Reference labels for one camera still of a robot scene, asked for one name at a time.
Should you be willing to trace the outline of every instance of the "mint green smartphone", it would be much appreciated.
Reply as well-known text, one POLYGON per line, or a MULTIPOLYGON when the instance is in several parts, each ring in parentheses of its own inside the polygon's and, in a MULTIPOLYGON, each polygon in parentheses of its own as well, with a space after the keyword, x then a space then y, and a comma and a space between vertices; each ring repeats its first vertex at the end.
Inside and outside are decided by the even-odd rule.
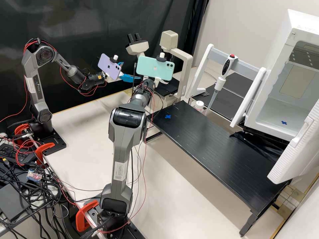
POLYGON ((137 61, 136 73, 143 76, 159 77, 170 81, 173 77, 175 64, 170 61, 158 61, 155 58, 140 56, 137 61))

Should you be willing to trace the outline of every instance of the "purple smartphone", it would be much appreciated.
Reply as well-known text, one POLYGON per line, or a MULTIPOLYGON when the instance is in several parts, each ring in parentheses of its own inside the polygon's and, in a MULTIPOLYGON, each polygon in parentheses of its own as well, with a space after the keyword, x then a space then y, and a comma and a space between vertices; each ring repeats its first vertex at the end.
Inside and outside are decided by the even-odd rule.
POLYGON ((102 53, 97 66, 113 80, 116 80, 119 77, 122 69, 117 63, 111 62, 110 58, 104 53, 102 53))

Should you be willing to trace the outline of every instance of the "white bottle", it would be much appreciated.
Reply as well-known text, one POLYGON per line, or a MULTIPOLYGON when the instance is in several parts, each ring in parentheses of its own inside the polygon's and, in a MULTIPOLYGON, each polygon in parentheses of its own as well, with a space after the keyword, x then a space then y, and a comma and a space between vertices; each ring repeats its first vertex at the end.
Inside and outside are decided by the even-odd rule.
POLYGON ((194 108, 201 112, 202 114, 204 113, 204 102, 202 101, 196 101, 195 105, 194 105, 194 108))

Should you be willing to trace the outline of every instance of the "black backdrop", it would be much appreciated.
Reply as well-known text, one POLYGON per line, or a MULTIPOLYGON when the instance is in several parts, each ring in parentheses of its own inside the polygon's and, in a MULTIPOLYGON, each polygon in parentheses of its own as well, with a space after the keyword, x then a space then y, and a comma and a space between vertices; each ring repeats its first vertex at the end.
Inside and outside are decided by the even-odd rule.
MULTIPOLYGON (((139 32, 148 40, 147 56, 160 52, 162 31, 179 35, 178 47, 193 53, 205 0, 2 0, 0 1, 2 37, 0 41, 0 120, 18 112, 25 102, 23 68, 24 44, 32 37, 49 41, 70 63, 91 72, 101 53, 117 54, 124 61, 122 71, 132 73, 136 56, 128 55, 128 33, 139 32)), ((176 63, 176 71, 181 63, 176 63)), ((92 97, 84 97, 63 82, 57 64, 39 69, 44 96, 54 113, 97 99, 131 85, 122 81, 100 88, 92 97)), ((16 117, 0 123, 0 131, 17 120, 30 118, 29 104, 16 117)))

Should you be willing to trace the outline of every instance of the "orange clamp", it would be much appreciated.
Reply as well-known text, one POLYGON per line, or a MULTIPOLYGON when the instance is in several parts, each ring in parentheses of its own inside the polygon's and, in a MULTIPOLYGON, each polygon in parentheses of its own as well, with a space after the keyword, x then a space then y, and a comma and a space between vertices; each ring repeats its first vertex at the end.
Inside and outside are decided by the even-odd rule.
MULTIPOLYGON (((21 124, 21 125, 19 125, 18 127, 16 127, 16 129, 14 130, 14 135, 19 135, 19 134, 22 134, 23 132, 23 130, 25 130, 25 129, 28 129, 29 128, 29 124, 28 123, 25 123, 25 124, 21 124)), ((23 140, 21 140, 21 139, 18 139, 17 140, 17 144, 18 145, 21 145, 21 144, 23 144, 23 140)), ((25 146, 32 146, 32 144, 33 143, 26 143, 25 144, 25 146)))
POLYGON ((21 124, 18 127, 16 127, 16 129, 14 130, 14 134, 15 135, 22 134, 22 131, 25 130, 25 129, 28 129, 28 128, 29 128, 29 124, 28 123, 21 124))
POLYGON ((37 165, 43 164, 43 155, 42 155, 43 151, 47 150, 48 148, 52 148, 54 146, 55 146, 54 143, 46 143, 36 149, 35 154, 38 157, 37 165))
POLYGON ((92 208, 96 207, 98 204, 99 202, 97 200, 93 200, 77 212, 75 216, 75 224, 78 232, 83 232, 90 227, 90 224, 87 221, 85 221, 84 214, 88 212, 88 210, 91 210, 92 208))

